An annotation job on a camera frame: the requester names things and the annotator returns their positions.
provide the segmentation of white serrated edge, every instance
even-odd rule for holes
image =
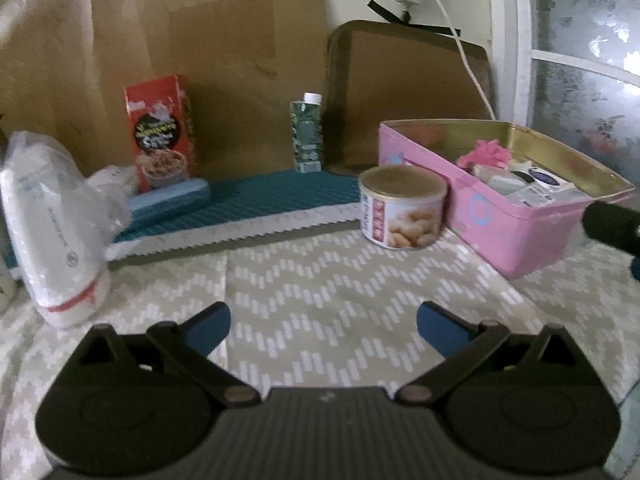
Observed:
[[[112,244],[107,259],[112,262],[128,256],[147,256],[176,249],[204,246],[229,240],[297,231],[308,227],[337,224],[360,219],[360,202],[316,207],[277,215],[239,220],[226,224],[189,229],[157,236],[148,236]]]

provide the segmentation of cereal box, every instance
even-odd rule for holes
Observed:
[[[125,97],[140,190],[194,177],[191,107],[182,77],[130,86]]]

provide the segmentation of clear plastic wrap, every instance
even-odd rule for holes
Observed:
[[[52,137],[12,135],[0,189],[22,278],[40,313],[64,328],[100,306],[105,249],[130,222],[127,192],[93,185]]]

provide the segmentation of black cylindrical object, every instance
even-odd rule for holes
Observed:
[[[615,204],[594,202],[582,217],[589,238],[640,256],[640,213]]]

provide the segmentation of ribbed black surface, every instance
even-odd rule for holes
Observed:
[[[79,480],[57,471],[47,480]],[[428,410],[380,388],[274,389],[260,406],[225,412],[190,456],[136,480],[523,479],[469,457]],[[601,471],[563,479],[604,480]]]

